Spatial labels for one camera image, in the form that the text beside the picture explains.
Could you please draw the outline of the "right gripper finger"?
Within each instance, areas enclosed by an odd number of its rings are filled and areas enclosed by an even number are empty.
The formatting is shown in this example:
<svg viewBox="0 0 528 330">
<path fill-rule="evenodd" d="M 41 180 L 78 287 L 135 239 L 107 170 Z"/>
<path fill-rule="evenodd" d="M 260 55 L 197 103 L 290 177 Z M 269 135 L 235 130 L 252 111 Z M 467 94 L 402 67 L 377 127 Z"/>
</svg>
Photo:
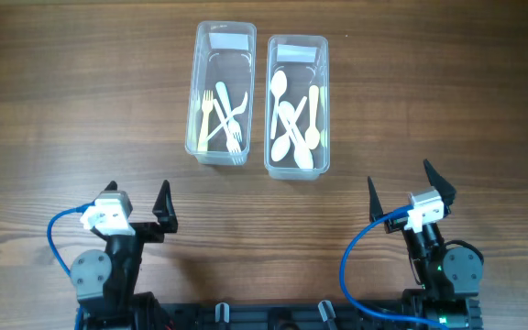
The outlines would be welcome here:
<svg viewBox="0 0 528 330">
<path fill-rule="evenodd" d="M 381 207 L 380 198 L 375 189 L 375 185 L 370 176 L 368 176 L 368 193 L 369 193 L 369 221 L 374 223 L 384 216 L 383 209 Z"/>
<path fill-rule="evenodd" d="M 451 206 L 455 201 L 456 188 L 441 176 L 428 159 L 423 161 L 425 174 L 430 184 L 439 192 L 445 206 Z"/>
</svg>

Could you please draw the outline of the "thick white plastic fork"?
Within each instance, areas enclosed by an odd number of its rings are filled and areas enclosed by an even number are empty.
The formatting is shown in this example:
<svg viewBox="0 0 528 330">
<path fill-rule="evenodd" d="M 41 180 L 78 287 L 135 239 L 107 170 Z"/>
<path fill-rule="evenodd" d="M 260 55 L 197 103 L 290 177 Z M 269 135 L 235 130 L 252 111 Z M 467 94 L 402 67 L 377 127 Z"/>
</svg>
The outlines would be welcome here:
<svg viewBox="0 0 528 330">
<path fill-rule="evenodd" d="M 231 110 L 231 103 L 229 100 L 226 85 L 223 82 L 217 82 L 215 84 L 215 89 L 219 95 L 219 99 L 222 102 L 225 112 L 227 114 L 227 126 L 230 132 L 232 133 L 233 137 L 238 142 L 241 142 L 242 141 L 241 128 L 240 128 L 239 123 L 235 120 L 234 116 L 242 114 L 245 111 L 246 105 L 247 105 L 248 94 L 247 93 L 244 94 L 244 99 L 240 106 L 238 106 L 234 110 Z"/>
</svg>

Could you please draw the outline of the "yellow plastic spoon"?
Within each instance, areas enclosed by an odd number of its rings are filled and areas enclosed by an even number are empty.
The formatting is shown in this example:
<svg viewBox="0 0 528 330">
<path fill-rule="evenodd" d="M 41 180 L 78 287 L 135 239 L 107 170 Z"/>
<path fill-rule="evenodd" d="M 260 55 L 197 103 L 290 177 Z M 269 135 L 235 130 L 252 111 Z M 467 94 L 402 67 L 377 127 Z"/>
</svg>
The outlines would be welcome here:
<svg viewBox="0 0 528 330">
<path fill-rule="evenodd" d="M 307 148 L 310 150 L 316 149 L 320 142 L 320 132 L 316 127 L 319 94 L 320 89 L 317 85 L 311 85 L 309 87 L 309 126 L 305 131 L 305 142 Z"/>
</svg>

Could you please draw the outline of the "white spoon slender handle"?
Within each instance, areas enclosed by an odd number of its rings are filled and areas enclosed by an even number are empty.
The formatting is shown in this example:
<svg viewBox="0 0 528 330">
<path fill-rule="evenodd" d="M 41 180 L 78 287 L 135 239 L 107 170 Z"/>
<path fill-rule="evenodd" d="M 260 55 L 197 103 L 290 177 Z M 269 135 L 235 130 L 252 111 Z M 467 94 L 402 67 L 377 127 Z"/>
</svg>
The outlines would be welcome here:
<svg viewBox="0 0 528 330">
<path fill-rule="evenodd" d="M 284 71 L 276 71 L 270 82 L 270 91 L 274 97 L 274 106 L 272 110 L 272 118 L 270 123 L 270 138 L 274 139 L 277 132 L 278 123 L 278 107 L 280 98 L 284 95 L 287 89 L 287 77 Z"/>
</svg>

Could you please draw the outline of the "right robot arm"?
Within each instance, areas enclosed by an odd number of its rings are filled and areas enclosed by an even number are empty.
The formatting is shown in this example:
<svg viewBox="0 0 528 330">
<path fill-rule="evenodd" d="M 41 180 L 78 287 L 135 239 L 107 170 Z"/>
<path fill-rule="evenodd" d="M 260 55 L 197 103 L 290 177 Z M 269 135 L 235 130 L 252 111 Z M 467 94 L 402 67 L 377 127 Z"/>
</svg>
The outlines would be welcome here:
<svg viewBox="0 0 528 330">
<path fill-rule="evenodd" d="M 457 191 L 428 160 L 423 166 L 430 187 L 409 196 L 415 210 L 412 223 L 420 224 L 422 230 L 406 228 L 406 215 L 384 222 L 386 233 L 402 232 L 420 287 L 405 290 L 399 300 L 372 301 L 369 308 L 384 314 L 422 317 L 449 329 L 481 329 L 478 295 L 484 257 L 463 240 L 444 240 L 437 222 L 451 214 Z"/>
</svg>

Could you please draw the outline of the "thin white fork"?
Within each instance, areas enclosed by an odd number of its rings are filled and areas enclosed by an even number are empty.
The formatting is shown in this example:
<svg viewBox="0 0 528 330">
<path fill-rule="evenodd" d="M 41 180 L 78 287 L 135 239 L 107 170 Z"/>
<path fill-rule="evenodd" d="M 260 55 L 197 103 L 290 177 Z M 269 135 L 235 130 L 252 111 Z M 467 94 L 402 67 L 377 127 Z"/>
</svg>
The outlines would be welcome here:
<svg viewBox="0 0 528 330">
<path fill-rule="evenodd" d="M 239 145 L 239 142 L 233 137 L 232 133 L 230 132 L 227 126 L 226 118 L 224 116 L 224 111 L 221 109 L 221 106 L 219 105 L 217 100 L 214 99 L 213 103 L 214 103 L 215 111 L 220 119 L 220 123 L 223 125 L 223 129 L 225 131 L 227 150 L 230 153 L 238 154 L 241 151 L 240 145 Z"/>
<path fill-rule="evenodd" d="M 242 141 L 242 135 L 241 135 L 241 127 L 239 123 L 235 120 L 235 115 L 240 115 L 245 112 L 246 106 L 247 106 L 247 100 L 248 100 L 248 94 L 245 93 L 244 99 L 242 101 L 242 104 L 238 107 L 236 107 L 233 111 L 227 113 L 227 117 L 223 117 L 220 120 L 219 126 L 217 126 L 209 135 L 206 135 L 203 129 L 201 129 L 199 141 L 198 141 L 198 150 L 199 151 L 206 151 L 207 150 L 207 142 L 210 138 L 212 138 L 221 128 L 224 129 L 226 133 L 230 133 L 231 136 L 237 141 Z M 213 92 L 211 90 L 207 90 L 203 94 L 203 101 L 209 105 L 209 106 L 215 106 L 217 111 L 220 114 L 220 106 L 216 99 L 214 99 Z"/>
</svg>

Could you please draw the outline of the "yellow plastic fork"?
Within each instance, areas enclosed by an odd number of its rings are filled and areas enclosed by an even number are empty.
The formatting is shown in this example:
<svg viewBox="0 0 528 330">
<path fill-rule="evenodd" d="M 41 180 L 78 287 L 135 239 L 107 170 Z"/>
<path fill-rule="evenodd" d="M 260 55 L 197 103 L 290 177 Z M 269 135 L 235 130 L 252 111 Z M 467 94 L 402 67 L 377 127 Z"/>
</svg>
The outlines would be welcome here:
<svg viewBox="0 0 528 330">
<path fill-rule="evenodd" d="M 209 132 L 209 116 L 211 111 L 213 110 L 213 91 L 212 90 L 205 90 L 203 93 L 203 100 L 201 104 L 201 110 L 203 113 L 202 116 L 202 123 L 201 123 L 201 129 L 199 134 L 199 140 L 197 145 L 197 150 L 200 152 L 207 151 L 207 141 L 206 138 L 208 136 Z"/>
</svg>

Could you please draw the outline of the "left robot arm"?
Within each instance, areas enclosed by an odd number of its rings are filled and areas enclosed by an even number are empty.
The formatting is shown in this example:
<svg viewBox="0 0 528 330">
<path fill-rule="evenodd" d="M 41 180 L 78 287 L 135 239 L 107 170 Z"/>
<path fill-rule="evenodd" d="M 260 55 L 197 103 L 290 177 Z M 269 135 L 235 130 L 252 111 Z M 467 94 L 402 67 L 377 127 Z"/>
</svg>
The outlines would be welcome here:
<svg viewBox="0 0 528 330">
<path fill-rule="evenodd" d="M 162 243 L 167 234 L 178 231 L 165 180 L 154 203 L 154 222 L 131 224 L 133 211 L 126 192 L 111 181 L 89 205 L 82 209 L 83 228 L 105 242 L 105 248 L 83 252 L 70 268 L 79 312 L 77 329 L 173 329 L 175 324 L 155 295 L 135 293 L 145 245 Z"/>
</svg>

